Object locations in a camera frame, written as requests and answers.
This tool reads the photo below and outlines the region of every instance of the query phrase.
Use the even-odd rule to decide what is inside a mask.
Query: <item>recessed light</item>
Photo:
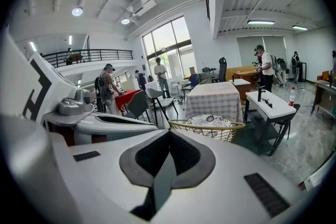
[[[294,29],[299,29],[299,30],[308,30],[307,27],[303,27],[303,26],[298,26],[298,25],[293,25]]]
[[[83,9],[81,7],[77,7],[77,8],[74,8],[71,13],[72,15],[77,17],[83,13]]]
[[[29,42],[29,43],[30,43],[30,45],[31,45],[31,47],[32,47],[32,49],[33,49],[33,51],[37,51],[37,49],[35,48],[34,43],[33,43],[33,42]]]
[[[121,23],[122,23],[123,25],[127,25],[127,24],[130,23],[130,20],[127,19],[127,18],[124,18],[123,20],[121,20]]]
[[[275,22],[272,20],[249,20],[248,25],[273,25]]]

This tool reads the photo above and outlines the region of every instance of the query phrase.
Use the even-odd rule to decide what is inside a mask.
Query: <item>air conditioner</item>
[[[154,0],[135,0],[127,10],[132,13],[132,16],[141,16],[154,6],[156,6]]]

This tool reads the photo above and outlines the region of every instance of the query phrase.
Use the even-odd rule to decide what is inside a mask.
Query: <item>plastic bottle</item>
[[[294,100],[295,100],[295,87],[292,87],[292,91],[290,92],[290,95],[289,95],[289,105],[290,106],[294,105]]]

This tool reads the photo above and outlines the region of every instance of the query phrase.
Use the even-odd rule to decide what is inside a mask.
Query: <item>checkered tablecloth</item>
[[[204,114],[222,116],[232,122],[243,122],[239,92],[231,82],[197,85],[187,96],[188,119]]]

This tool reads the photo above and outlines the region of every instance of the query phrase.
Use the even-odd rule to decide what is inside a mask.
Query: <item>wicker basket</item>
[[[170,120],[168,122],[171,128],[178,130],[192,131],[196,134],[202,134],[225,142],[231,142],[237,130],[245,127],[245,124],[240,122],[232,122],[233,126],[231,127],[206,127],[206,126],[188,125],[185,124],[187,120]]]

